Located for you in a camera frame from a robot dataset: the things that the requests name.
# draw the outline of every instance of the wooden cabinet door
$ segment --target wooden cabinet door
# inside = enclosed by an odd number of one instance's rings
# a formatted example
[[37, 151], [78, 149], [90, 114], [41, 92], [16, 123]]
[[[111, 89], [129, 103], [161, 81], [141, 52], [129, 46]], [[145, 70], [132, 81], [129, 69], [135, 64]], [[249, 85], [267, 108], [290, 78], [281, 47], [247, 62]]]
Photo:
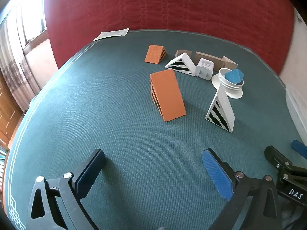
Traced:
[[6, 145], [11, 139], [22, 111], [10, 93], [2, 75], [0, 75], [0, 139]]

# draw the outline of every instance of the metal screw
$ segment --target metal screw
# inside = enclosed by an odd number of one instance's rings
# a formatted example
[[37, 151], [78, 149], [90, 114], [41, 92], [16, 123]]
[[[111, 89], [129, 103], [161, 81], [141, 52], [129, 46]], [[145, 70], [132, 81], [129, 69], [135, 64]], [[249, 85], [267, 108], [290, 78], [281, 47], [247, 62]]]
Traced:
[[44, 179], [44, 177], [43, 177], [43, 176], [38, 176], [38, 177], [36, 178], [36, 181], [37, 181], [37, 182], [42, 182], [42, 181], [43, 181], [43, 179]]
[[72, 176], [72, 173], [70, 173], [70, 172], [67, 172], [67, 173], [64, 174], [64, 178], [65, 178], [65, 179], [68, 179], [68, 178], [70, 178], [71, 176]]
[[270, 181], [272, 180], [272, 177], [269, 176], [269, 175], [266, 175], [266, 180], [267, 180], [268, 182], [270, 182]]
[[239, 177], [239, 178], [243, 178], [243, 177], [244, 177], [244, 173], [241, 172], [241, 171], [238, 171], [235, 175], [236, 175], [237, 177]]

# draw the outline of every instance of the red quilted curtain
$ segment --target red quilted curtain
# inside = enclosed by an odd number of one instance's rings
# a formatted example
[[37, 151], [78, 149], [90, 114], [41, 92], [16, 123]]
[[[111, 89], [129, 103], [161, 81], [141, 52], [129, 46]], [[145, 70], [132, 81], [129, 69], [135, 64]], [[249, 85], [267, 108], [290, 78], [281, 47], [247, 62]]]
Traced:
[[205, 33], [251, 48], [280, 73], [292, 38], [289, 0], [45, 0], [58, 67], [101, 31], [175, 29]]

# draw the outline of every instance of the translucent plastic container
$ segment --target translucent plastic container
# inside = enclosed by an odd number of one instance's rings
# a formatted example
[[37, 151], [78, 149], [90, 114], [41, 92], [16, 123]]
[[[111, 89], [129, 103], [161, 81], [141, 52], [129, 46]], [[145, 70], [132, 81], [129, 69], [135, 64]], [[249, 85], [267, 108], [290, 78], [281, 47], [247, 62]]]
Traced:
[[300, 138], [307, 146], [307, 103], [290, 85], [286, 86], [286, 102]]

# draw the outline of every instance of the green textured tablecloth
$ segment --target green textured tablecloth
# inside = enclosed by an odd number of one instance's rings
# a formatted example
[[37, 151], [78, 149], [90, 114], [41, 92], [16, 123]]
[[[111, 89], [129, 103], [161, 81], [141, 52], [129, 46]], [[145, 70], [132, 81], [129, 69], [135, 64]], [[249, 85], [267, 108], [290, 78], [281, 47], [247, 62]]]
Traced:
[[[150, 44], [166, 49], [158, 65], [144, 62]], [[165, 70], [177, 49], [227, 56], [245, 74], [243, 97], [230, 99], [233, 133], [205, 120], [216, 93], [211, 81], [179, 72], [187, 115], [162, 120], [150, 99], [149, 75]], [[294, 139], [300, 137], [285, 88], [250, 50], [203, 34], [131, 31], [84, 47], [39, 93], [8, 158], [6, 206], [23, 229], [35, 178], [58, 178], [101, 148], [108, 163], [81, 200], [100, 229], [208, 229], [226, 200], [202, 165], [203, 150], [212, 148], [249, 177], [276, 180], [263, 151], [273, 145], [307, 167], [290, 146]]]

